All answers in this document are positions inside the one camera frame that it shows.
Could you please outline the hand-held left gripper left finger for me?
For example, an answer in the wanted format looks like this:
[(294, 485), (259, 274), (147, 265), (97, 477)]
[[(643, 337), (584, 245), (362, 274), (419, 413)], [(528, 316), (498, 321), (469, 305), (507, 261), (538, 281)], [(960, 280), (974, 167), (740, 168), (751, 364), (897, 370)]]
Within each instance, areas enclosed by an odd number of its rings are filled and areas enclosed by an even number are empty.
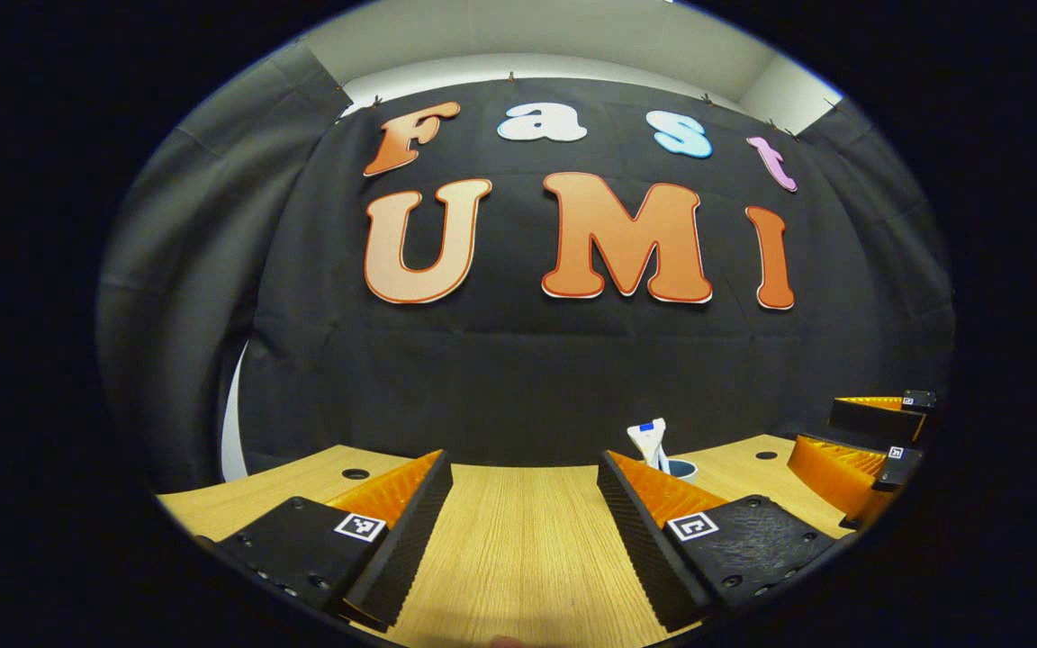
[(398, 623), (453, 474), (436, 450), (340, 496), (292, 496), (222, 540), (197, 542), (246, 577), (377, 632)]

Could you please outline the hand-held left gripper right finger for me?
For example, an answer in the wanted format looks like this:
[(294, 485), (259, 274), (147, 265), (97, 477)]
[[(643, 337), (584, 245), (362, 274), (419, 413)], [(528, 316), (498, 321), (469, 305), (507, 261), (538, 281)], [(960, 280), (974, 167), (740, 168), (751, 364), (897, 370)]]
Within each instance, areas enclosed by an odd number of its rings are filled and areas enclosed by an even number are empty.
[(774, 600), (838, 542), (769, 497), (727, 501), (613, 451), (598, 488), (658, 623), (717, 624)]

